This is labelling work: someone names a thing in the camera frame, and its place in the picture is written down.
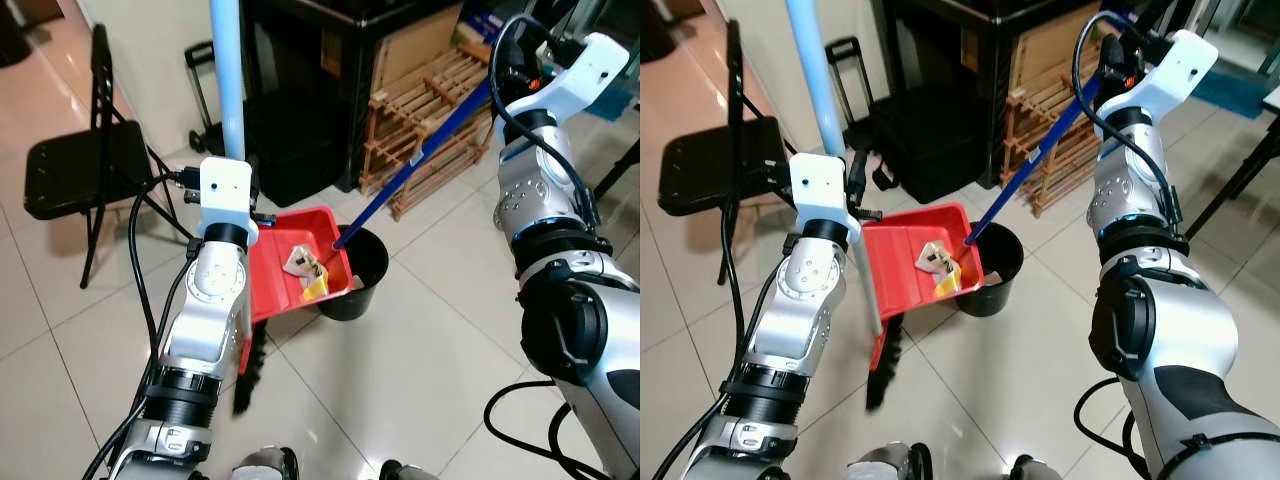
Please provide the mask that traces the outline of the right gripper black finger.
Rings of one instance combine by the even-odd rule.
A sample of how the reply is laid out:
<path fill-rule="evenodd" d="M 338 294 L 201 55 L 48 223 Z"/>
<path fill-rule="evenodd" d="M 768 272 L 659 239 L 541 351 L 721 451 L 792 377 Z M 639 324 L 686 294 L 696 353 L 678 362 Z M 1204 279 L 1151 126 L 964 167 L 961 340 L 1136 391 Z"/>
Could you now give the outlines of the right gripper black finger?
<path fill-rule="evenodd" d="M 549 35 L 561 35 L 558 29 L 566 19 L 571 19 L 579 0 L 554 0 L 543 3 L 543 27 Z"/>
<path fill-rule="evenodd" d="M 1157 38 L 1158 35 L 1155 33 L 1155 28 L 1157 27 L 1160 20 L 1165 17 L 1169 8 L 1175 4 L 1176 4 L 1175 0 L 1148 1 L 1140 9 L 1135 20 L 1133 20 L 1128 27 L 1128 36 L 1135 41 Z"/>

